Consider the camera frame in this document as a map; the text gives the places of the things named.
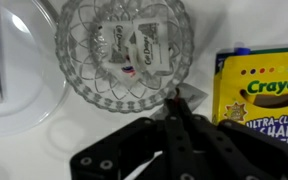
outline glass bowl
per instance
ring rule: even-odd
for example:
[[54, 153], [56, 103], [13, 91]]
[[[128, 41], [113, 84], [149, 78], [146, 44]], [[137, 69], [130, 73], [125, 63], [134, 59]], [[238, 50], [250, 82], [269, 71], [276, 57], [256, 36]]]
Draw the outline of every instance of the glass bowl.
[[[107, 43], [99, 27], [105, 21], [131, 21], [167, 15], [169, 72], [143, 72], [131, 88], [102, 66]], [[98, 108], [130, 113], [163, 103], [188, 75], [194, 33], [179, 0], [70, 0], [58, 22], [56, 54], [60, 68], [77, 94]]]

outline yellow box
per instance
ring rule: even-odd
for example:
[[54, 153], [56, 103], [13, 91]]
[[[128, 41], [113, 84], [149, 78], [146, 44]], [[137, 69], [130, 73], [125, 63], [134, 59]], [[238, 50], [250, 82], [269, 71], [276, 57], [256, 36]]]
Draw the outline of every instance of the yellow box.
[[221, 62], [213, 122], [235, 120], [288, 143], [288, 52], [230, 56]]

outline crayola logo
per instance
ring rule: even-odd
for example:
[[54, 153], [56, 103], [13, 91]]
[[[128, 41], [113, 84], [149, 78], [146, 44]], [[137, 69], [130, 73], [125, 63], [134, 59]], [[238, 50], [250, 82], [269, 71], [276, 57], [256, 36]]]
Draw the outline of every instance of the crayola logo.
[[247, 92], [250, 95], [264, 94], [267, 92], [281, 95], [285, 90], [288, 90], [288, 81], [267, 83], [255, 80], [247, 86]]

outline dark object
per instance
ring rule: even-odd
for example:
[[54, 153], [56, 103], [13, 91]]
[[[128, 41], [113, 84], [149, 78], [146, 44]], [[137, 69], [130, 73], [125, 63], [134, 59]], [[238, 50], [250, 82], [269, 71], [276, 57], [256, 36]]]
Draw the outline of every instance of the dark object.
[[288, 179], [288, 144], [234, 121], [214, 126], [184, 100], [166, 100], [165, 120], [140, 118], [71, 160], [73, 180], [120, 180], [163, 153], [137, 180]]

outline white plate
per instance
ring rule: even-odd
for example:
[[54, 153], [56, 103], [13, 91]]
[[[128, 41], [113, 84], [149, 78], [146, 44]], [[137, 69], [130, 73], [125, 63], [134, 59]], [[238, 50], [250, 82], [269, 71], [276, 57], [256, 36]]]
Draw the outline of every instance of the white plate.
[[0, 0], [0, 136], [39, 124], [63, 99], [66, 81], [54, 32], [54, 23], [36, 1]]

